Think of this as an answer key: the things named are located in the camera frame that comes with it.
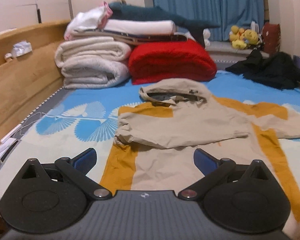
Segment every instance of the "wooden bed frame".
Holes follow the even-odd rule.
[[[68,23],[38,24],[0,35],[0,140],[63,85],[54,54]],[[24,40],[33,51],[6,62],[4,55]]]

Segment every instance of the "red blanket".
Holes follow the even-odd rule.
[[[152,42],[136,47],[130,55],[129,71],[134,85],[166,78],[209,81],[217,67],[208,52],[193,40]]]

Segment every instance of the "stack of folded bedding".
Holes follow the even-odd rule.
[[[173,77],[211,80],[217,68],[205,51],[204,42],[197,40],[197,43],[176,33],[177,26],[188,27],[191,34],[200,31],[203,40],[203,29],[215,25],[187,20],[158,7],[118,3],[104,2],[98,8],[79,13],[68,25],[66,41],[55,55],[55,62],[65,77],[65,88],[112,87],[130,74],[133,84]],[[137,47],[129,59],[128,69],[131,45]]]
[[[113,87],[130,77],[127,59],[131,47],[112,37],[63,42],[55,54],[67,89]]]

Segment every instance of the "circular pad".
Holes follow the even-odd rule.
[[[285,224],[290,204],[279,194],[251,182],[221,184],[203,199],[205,212],[222,227],[244,234],[261,234],[277,230]]]
[[[9,187],[0,201],[4,220],[13,228],[30,234],[62,230],[84,213],[87,199],[71,184],[37,178],[23,179]]]

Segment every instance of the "beige jacket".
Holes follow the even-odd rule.
[[[139,93],[146,103],[119,109],[104,187],[177,194],[203,177],[193,161],[200,147],[238,164],[262,159],[291,202],[291,219],[300,221],[300,190],[278,142],[300,137],[300,114],[271,103],[217,98],[188,79],[162,80]]]

